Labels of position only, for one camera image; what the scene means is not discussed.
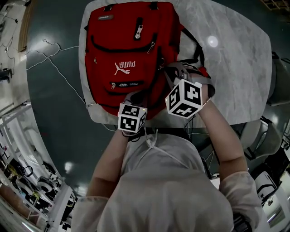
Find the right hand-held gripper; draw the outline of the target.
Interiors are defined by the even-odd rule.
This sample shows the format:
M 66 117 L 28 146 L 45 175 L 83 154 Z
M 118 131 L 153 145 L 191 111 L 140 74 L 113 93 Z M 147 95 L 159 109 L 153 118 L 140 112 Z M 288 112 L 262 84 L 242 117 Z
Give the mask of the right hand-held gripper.
M 170 63 L 165 68 L 171 89 L 165 98 L 170 115 L 188 119 L 199 112 L 204 104 L 202 86 L 207 86 L 207 100 L 215 95 L 215 87 L 205 67 L 186 68 L 182 63 Z

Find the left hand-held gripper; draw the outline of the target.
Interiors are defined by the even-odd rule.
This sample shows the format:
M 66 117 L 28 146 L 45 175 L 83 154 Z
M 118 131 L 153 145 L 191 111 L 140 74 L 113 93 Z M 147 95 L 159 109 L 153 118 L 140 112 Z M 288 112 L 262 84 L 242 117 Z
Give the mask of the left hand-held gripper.
M 144 125 L 147 116 L 148 91 L 141 90 L 126 95 L 118 112 L 118 129 L 137 133 Z

